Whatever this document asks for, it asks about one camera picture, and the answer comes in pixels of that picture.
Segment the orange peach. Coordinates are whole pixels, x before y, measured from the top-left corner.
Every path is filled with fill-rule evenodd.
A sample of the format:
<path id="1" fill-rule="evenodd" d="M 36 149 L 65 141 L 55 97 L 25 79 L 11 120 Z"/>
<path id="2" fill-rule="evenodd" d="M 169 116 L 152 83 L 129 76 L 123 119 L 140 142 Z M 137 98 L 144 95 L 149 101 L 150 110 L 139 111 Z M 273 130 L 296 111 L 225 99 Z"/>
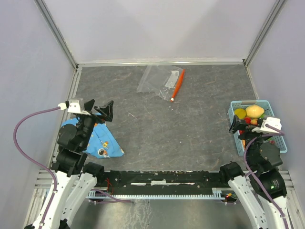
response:
<path id="1" fill-rule="evenodd" d="M 257 119 L 251 119 L 250 124 L 251 125 L 258 125 L 258 120 Z"/>

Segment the light blue plastic basket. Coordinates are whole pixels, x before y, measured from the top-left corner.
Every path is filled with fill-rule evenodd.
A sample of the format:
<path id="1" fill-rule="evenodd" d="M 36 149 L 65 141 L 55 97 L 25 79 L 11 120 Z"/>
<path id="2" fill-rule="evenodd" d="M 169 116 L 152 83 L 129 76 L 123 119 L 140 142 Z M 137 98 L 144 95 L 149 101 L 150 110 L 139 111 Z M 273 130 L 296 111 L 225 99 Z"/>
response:
<path id="1" fill-rule="evenodd" d="M 274 112 L 272 110 L 272 107 L 267 100 L 231 101 L 231 103 L 229 105 L 229 109 L 228 109 L 228 116 L 229 116 L 230 123 L 232 123 L 232 121 L 233 121 L 234 111 L 237 108 L 245 109 L 246 107 L 248 107 L 250 105 L 254 105 L 254 104 L 262 107 L 265 110 L 264 115 L 275 116 Z M 240 135 L 239 132 L 236 132 L 234 134 L 234 141 L 235 141 L 238 155 L 243 156 L 244 155 L 244 145 L 243 145 L 241 139 L 238 138 L 239 135 Z M 283 136 L 273 136 L 271 139 L 275 141 L 275 145 L 280 149 L 281 154 L 287 152 L 287 147 L 286 147 Z"/>

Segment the clear zip top bag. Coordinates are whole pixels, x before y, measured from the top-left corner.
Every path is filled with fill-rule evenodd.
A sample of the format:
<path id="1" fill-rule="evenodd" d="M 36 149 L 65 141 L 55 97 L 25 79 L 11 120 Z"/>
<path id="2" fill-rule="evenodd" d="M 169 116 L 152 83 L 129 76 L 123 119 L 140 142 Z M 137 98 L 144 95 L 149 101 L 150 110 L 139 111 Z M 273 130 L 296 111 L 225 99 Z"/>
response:
<path id="1" fill-rule="evenodd" d="M 173 102 L 183 82 L 185 69 L 171 65 L 148 65 L 139 82 L 137 92 L 154 92 Z"/>

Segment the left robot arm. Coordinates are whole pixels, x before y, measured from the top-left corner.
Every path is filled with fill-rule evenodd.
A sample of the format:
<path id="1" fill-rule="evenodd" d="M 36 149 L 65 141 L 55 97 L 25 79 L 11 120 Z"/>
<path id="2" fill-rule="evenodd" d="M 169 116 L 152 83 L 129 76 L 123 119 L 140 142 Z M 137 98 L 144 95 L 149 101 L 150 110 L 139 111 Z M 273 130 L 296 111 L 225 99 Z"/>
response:
<path id="1" fill-rule="evenodd" d="M 111 122 L 113 104 L 95 106 L 95 100 L 84 102 L 73 98 L 58 104 L 57 109 L 76 116 L 77 124 L 63 125 L 58 132 L 59 153 L 48 170 L 52 176 L 51 188 L 41 211 L 28 229 L 69 229 L 88 193 L 105 182 L 104 167 L 86 163 L 90 137 L 96 124 Z"/>

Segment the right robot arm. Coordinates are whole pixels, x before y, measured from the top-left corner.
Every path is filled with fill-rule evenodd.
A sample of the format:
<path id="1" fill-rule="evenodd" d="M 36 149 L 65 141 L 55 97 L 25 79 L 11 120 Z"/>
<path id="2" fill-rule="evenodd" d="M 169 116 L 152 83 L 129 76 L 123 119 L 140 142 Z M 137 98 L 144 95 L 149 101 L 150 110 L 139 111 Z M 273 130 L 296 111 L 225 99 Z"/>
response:
<path id="1" fill-rule="evenodd" d="M 280 149 L 269 139 L 283 136 L 280 119 L 268 116 L 256 125 L 234 115 L 229 132 L 242 132 L 245 141 L 244 163 L 231 162 L 221 166 L 219 182 L 230 187 L 246 211 L 254 229 L 289 229 L 287 190 L 278 170 L 283 163 Z"/>

